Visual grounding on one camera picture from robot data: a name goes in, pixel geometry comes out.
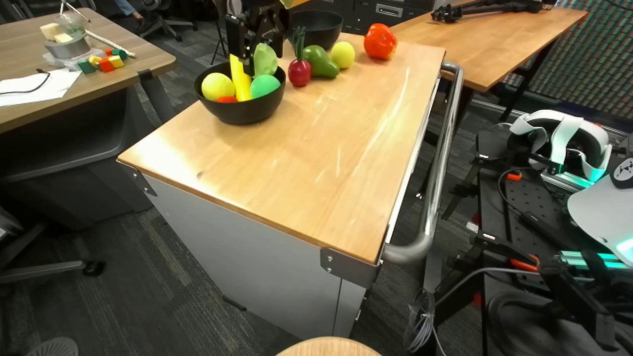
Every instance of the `vr headset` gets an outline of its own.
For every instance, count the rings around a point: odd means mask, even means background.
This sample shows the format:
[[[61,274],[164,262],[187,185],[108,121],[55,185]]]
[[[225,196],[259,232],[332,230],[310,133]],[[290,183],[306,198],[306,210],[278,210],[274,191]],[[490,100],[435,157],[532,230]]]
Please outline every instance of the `vr headset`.
[[[510,125],[510,147],[524,147],[526,161],[543,183],[577,193],[593,187],[611,159],[609,135],[581,117],[534,111]]]

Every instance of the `green apple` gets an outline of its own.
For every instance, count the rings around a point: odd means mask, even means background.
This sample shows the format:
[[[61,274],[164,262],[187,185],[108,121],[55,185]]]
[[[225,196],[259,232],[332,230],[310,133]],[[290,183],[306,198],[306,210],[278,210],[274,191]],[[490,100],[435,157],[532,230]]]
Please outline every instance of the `green apple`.
[[[223,74],[207,74],[199,86],[201,96],[207,102],[217,102],[219,98],[235,98],[233,82]]]
[[[330,60],[338,70],[348,70],[356,62],[356,48],[350,42],[336,42],[330,50]]]

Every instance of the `metal handle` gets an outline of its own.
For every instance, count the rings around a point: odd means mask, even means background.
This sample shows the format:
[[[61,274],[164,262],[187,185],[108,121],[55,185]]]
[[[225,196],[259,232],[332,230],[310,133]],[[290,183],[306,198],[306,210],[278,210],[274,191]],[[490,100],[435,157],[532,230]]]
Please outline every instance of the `metal handle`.
[[[429,175],[429,185],[423,196],[423,206],[425,206],[425,218],[419,222],[417,228],[417,238],[409,246],[385,246],[383,250],[383,260],[389,264],[415,264],[421,262],[427,252],[433,246],[433,236],[437,228],[437,208],[439,208],[439,198],[441,198],[441,187],[447,171],[447,159],[449,159],[449,149],[452,143],[452,131],[454,131],[454,119],[456,119],[456,107],[458,107],[458,96],[462,88],[462,70],[454,64],[443,64],[443,72],[450,72],[452,76],[452,86],[450,86],[450,96],[449,96],[449,111],[445,113],[441,133],[439,133],[439,145],[437,145],[437,157],[431,167]]]

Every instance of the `stool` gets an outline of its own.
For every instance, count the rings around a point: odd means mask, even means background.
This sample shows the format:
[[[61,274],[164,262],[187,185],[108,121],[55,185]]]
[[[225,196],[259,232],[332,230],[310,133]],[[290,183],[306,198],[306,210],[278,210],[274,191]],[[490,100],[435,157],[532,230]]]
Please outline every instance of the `stool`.
[[[320,337],[320,339],[308,339],[304,343],[292,345],[278,353],[278,356],[377,356],[375,351],[371,351],[365,345],[359,345],[350,339],[338,339],[338,337]]]

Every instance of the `black bowl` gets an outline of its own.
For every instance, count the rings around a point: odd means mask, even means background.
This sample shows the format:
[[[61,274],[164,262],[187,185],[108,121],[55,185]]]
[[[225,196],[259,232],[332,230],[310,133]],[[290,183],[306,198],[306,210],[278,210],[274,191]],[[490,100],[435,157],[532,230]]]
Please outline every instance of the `black bowl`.
[[[288,18],[288,36],[302,26],[304,46],[330,50],[342,32],[342,18],[328,11],[296,11]]]
[[[276,68],[274,72],[274,78],[278,80],[280,86],[272,94],[257,98],[253,102],[241,102],[241,104],[217,104],[217,102],[207,102],[201,96],[201,82],[207,74],[213,74],[213,72],[219,72],[231,78],[229,64],[219,64],[201,72],[195,78],[193,90],[197,94],[197,100],[203,104],[203,107],[211,115],[215,115],[219,121],[227,125],[253,125],[269,119],[276,111],[284,92],[284,72],[280,68]]]

